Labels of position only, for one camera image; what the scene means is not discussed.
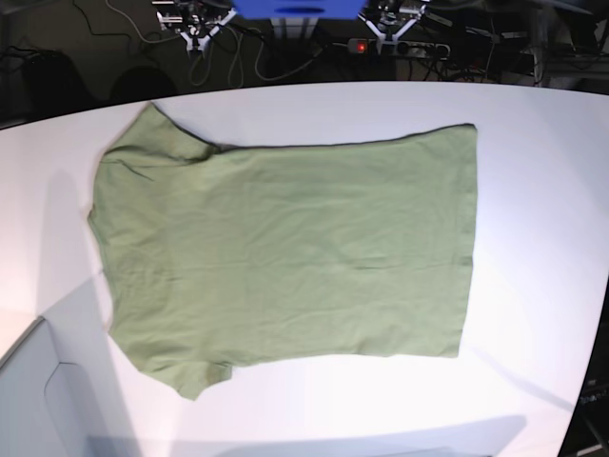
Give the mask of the green T-shirt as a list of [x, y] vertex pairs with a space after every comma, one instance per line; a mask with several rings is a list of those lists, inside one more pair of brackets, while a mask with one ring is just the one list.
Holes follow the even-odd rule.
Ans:
[[189, 400], [263, 363], [456, 357], [477, 140], [461, 124], [375, 142], [225, 147], [144, 108], [93, 182], [109, 336]]

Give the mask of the black power strip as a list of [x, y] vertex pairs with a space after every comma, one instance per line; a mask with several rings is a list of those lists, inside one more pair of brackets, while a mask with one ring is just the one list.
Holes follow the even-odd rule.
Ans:
[[334, 43], [356, 55], [377, 55], [416, 60], [445, 61], [451, 48], [442, 43], [420, 41], [382, 41], [380, 39], [351, 38], [346, 43]]

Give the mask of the blue box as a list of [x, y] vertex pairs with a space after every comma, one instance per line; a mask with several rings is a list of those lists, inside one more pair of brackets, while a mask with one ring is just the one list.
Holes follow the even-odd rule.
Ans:
[[246, 19], [325, 18], [355, 19], [364, 0], [233, 0]]

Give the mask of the aluminium post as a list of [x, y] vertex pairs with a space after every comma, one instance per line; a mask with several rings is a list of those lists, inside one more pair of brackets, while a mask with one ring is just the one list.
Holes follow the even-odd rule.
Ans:
[[271, 18], [274, 37], [278, 40], [308, 40], [315, 30], [317, 18]]

